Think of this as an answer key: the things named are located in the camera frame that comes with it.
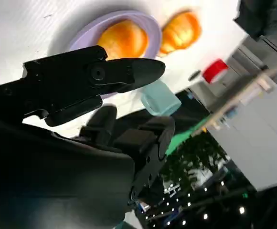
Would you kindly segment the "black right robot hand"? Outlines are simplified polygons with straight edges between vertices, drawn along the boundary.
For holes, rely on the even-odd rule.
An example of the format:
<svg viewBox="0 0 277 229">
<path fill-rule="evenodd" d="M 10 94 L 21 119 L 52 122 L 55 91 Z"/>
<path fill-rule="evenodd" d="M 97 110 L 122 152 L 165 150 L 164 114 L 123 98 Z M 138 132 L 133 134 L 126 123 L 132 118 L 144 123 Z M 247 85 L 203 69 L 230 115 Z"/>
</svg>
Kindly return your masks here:
<svg viewBox="0 0 277 229">
<path fill-rule="evenodd" d="M 155 82 L 161 61 L 108 60 L 100 46 L 25 62 L 0 85 L 0 229 L 111 229 L 163 167 L 171 117 L 112 140 L 102 95 Z"/>
</svg>

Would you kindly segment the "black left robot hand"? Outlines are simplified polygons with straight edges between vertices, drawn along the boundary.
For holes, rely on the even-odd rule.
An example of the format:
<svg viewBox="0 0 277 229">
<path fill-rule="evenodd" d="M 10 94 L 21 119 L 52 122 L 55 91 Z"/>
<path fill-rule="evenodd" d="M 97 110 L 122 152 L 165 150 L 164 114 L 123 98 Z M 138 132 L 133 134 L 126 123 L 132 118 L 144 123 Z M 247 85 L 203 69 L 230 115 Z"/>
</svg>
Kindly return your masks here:
<svg viewBox="0 0 277 229">
<path fill-rule="evenodd" d="M 234 19 L 252 39 L 277 31 L 277 0 L 241 0 Z"/>
</svg>

